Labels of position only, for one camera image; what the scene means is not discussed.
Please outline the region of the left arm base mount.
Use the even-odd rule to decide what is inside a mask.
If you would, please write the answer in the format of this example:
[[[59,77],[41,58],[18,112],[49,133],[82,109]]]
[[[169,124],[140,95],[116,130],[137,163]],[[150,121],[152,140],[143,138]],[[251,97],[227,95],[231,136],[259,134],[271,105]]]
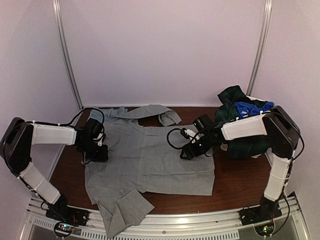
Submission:
[[[85,227],[87,224],[89,211],[68,206],[68,200],[63,194],[55,203],[49,203],[43,199],[42,210],[44,210],[43,204],[47,206],[45,216],[57,221],[53,226],[53,232],[58,238],[64,240],[74,232],[76,227]]]

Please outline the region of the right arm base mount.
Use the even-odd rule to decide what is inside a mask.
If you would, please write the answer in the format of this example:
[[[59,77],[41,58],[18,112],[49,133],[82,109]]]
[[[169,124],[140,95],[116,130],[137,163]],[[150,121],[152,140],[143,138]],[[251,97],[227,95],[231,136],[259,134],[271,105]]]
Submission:
[[[254,225],[259,237],[271,237],[276,231],[275,218],[282,216],[279,201],[271,201],[262,196],[260,203],[255,207],[245,206],[239,211],[241,224]]]

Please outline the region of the grey shirt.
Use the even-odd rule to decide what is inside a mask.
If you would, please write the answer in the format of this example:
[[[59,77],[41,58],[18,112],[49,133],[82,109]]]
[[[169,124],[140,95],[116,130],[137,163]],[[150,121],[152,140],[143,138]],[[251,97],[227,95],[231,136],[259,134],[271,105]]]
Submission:
[[[108,238],[137,226],[154,206],[143,193],[210,196],[215,181],[212,158],[180,158],[173,144],[179,115],[162,105],[147,105],[103,120],[108,161],[85,167],[85,188],[97,205]]]

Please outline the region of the light blue denim skirt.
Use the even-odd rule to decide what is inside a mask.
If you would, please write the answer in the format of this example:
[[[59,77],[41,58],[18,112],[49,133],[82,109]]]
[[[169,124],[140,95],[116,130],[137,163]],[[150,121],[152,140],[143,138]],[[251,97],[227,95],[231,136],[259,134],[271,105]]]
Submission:
[[[128,109],[124,106],[121,106],[119,108],[101,109],[101,112],[97,110],[92,110],[88,118],[92,118],[99,121],[100,123],[103,123],[104,120],[107,121],[110,118],[125,114],[127,112]]]

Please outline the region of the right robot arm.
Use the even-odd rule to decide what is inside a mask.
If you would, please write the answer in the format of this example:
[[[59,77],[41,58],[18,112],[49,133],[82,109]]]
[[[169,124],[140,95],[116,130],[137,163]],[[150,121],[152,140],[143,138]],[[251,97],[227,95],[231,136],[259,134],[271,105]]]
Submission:
[[[295,151],[301,139],[301,132],[291,117],[279,105],[254,116],[237,117],[231,121],[214,123],[208,115],[198,117],[194,122],[197,132],[190,135],[181,130],[189,142],[181,147],[180,158],[192,160],[204,155],[214,145],[248,137],[267,137],[272,153],[272,166],[268,182],[256,210],[259,220],[266,221],[276,212],[276,203],[284,192],[291,177]]]

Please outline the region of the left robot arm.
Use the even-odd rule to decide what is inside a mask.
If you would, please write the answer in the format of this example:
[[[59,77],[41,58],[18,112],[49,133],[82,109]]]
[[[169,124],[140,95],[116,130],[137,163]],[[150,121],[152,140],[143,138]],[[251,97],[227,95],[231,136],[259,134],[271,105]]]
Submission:
[[[84,126],[76,127],[60,123],[25,121],[15,117],[0,141],[0,155],[10,172],[20,178],[45,202],[52,205],[52,213],[61,222],[72,218],[72,211],[66,198],[35,167],[31,158],[34,145],[74,146],[83,154],[87,163],[108,161],[108,146],[104,144],[104,126],[98,120],[89,118]]]

